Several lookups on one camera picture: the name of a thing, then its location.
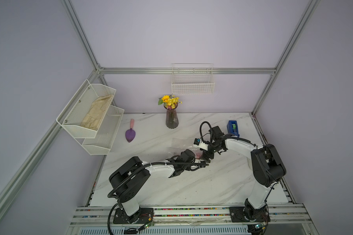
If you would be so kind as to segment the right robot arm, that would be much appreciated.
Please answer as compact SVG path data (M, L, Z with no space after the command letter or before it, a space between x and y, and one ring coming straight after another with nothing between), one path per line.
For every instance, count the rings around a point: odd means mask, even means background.
M200 131L198 146L203 150L202 158L210 162L216 153L221 154L228 150L247 157L256 183L245 200L244 213L250 219L251 216L264 211L271 191L287 173L275 146L267 144L259 147L247 139L225 135L218 126L210 127L208 133L209 140L205 140Z

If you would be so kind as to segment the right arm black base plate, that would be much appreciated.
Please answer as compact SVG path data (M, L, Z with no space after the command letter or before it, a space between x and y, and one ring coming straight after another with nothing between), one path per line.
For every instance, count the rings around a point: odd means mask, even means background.
M260 209L252 207L229 207L232 222L269 222L267 206Z

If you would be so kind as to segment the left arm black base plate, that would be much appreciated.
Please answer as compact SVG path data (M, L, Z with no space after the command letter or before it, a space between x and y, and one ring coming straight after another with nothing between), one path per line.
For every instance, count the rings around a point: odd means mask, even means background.
M116 208L113 224L146 224L153 220L153 208L139 208L135 214L129 216L124 209Z

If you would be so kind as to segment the clear bubble wrap sheet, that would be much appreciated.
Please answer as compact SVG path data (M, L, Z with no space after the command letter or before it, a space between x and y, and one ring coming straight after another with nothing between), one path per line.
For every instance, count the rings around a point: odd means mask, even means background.
M179 155L181 152L187 149L191 150L194 154L195 151L200 150L198 147L194 146L194 139L173 138L171 146L169 147L169 153L173 155Z

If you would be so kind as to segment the red glass bottle black cap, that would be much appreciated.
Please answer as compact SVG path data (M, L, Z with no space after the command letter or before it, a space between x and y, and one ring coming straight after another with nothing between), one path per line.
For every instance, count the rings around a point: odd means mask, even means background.
M203 152L201 150L195 151L195 158L196 159L201 159L202 155L203 155Z

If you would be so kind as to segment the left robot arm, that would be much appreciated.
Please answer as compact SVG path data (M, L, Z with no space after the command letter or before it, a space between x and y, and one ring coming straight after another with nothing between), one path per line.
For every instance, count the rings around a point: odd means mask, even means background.
M204 161L198 162L189 149L180 155L152 163L134 156L110 175L109 182L113 189L108 193L108 198L116 199L126 215L133 216L140 211L135 196L150 178L173 178L185 171L196 171L208 165Z

